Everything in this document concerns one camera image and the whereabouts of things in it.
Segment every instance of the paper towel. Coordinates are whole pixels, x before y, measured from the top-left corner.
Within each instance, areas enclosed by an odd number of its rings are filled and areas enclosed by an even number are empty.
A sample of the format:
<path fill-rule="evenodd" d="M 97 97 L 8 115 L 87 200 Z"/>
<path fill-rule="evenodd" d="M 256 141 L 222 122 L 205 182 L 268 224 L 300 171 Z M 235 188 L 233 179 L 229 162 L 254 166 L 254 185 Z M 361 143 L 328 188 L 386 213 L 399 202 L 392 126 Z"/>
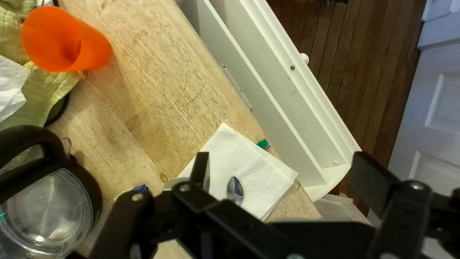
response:
<path fill-rule="evenodd" d="M 15 113 L 26 102 L 22 87 L 31 70 L 0 56 L 0 122 Z"/>
<path fill-rule="evenodd" d="M 228 198 L 229 179 L 236 175 L 245 190 L 242 207 L 265 218 L 294 184 L 298 172 L 258 146 L 251 139 L 222 123 L 202 151 L 210 152 L 210 194 Z M 179 177 L 189 177 L 195 159 Z"/>

